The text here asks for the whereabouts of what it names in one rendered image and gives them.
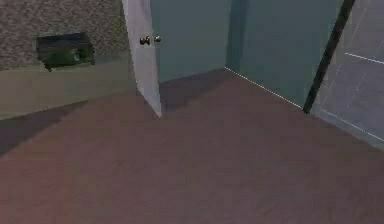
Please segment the pale grey room door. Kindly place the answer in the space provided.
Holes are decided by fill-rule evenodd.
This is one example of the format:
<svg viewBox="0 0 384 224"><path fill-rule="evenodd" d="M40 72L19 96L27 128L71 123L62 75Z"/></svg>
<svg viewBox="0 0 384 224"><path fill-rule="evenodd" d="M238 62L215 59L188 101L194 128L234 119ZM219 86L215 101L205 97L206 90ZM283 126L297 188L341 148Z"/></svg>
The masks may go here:
<svg viewBox="0 0 384 224"><path fill-rule="evenodd" d="M150 0L121 0L128 32L136 86L154 113L162 116L156 47L153 40ZM150 45L140 38L150 37Z"/></svg>

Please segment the dark green cabinet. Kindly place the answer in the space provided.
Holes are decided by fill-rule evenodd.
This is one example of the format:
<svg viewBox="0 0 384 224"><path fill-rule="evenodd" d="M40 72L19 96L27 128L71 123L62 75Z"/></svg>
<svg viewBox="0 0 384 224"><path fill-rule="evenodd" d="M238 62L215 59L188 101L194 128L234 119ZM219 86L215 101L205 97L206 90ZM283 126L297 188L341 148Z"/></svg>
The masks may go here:
<svg viewBox="0 0 384 224"><path fill-rule="evenodd" d="M53 68L95 64L95 50L85 32L40 36L36 39L36 52L49 72Z"/></svg>

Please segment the grey glass door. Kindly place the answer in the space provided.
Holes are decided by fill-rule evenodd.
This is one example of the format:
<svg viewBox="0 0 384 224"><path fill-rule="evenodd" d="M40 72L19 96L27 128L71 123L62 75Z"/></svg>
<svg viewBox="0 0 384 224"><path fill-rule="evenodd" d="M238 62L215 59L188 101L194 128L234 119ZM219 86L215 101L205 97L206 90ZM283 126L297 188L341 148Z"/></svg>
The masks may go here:
<svg viewBox="0 0 384 224"><path fill-rule="evenodd" d="M384 151L384 0L355 0L310 113Z"/></svg>

